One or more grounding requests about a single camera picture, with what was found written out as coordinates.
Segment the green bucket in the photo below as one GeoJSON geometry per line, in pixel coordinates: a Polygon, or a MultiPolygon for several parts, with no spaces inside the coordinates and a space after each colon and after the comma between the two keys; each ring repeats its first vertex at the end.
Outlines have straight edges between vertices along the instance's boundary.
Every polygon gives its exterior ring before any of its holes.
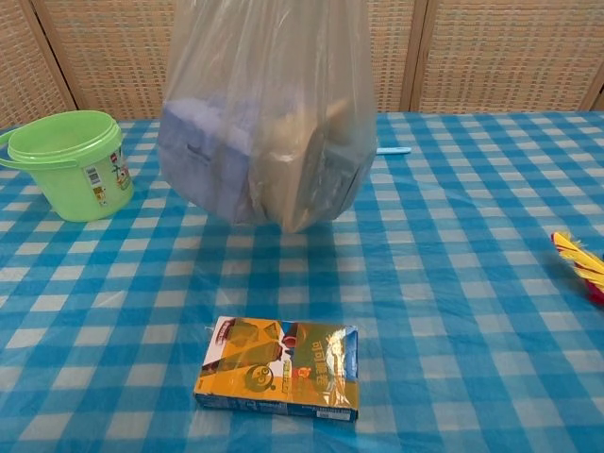
{"type": "Polygon", "coordinates": [[[48,116],[1,135],[4,144],[10,160],[0,159],[0,165],[28,172],[64,220],[106,217],[132,197],[122,130],[106,113],[48,116]]]}

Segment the tablecloth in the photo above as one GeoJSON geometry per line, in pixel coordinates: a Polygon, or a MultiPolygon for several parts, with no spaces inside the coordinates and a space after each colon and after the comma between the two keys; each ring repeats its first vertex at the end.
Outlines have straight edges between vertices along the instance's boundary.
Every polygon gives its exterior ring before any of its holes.
{"type": "Polygon", "coordinates": [[[122,123],[136,192],[64,223],[0,170],[0,451],[604,449],[604,314],[548,235],[604,250],[604,115],[388,114],[354,204],[297,235],[228,226],[122,123]],[[356,424],[199,410],[218,315],[359,327],[356,424]]]}

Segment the wicker screen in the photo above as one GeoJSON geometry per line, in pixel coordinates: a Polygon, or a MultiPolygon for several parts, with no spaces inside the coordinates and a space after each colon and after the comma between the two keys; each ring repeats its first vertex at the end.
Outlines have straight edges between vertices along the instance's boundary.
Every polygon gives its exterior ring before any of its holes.
{"type": "Polygon", "coordinates": [[[603,59],[603,0],[440,0],[419,109],[577,109],[603,59]]]}
{"type": "Polygon", "coordinates": [[[413,0],[369,0],[371,52],[380,111],[398,111],[413,0]]]}
{"type": "MultiPolygon", "coordinates": [[[[69,97],[65,98],[64,84],[61,92],[62,80],[53,77],[25,13],[18,0],[3,0],[0,8],[0,129],[73,107],[69,97]]],[[[58,71],[58,66],[55,65],[54,70],[58,71]]]]}
{"type": "Polygon", "coordinates": [[[44,28],[50,28],[53,47],[59,47],[61,67],[73,75],[70,85],[76,84],[76,101],[84,104],[80,107],[101,109],[120,119],[159,115],[172,0],[35,4],[44,28]]]}

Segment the clear plastic bag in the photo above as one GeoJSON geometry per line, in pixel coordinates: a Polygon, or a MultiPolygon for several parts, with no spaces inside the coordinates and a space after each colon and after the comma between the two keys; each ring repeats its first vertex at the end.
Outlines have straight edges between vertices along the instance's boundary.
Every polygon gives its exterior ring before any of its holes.
{"type": "Polygon", "coordinates": [[[180,195],[294,232],[348,209],[375,154],[365,2],[178,2],[159,161],[180,195]]]}

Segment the small box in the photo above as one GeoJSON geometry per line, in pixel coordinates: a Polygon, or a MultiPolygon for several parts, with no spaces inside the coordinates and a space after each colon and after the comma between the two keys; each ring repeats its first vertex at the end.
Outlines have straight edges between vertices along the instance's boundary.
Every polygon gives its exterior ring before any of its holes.
{"type": "Polygon", "coordinates": [[[202,406],[355,421],[356,327],[218,318],[194,396],[202,406]]]}

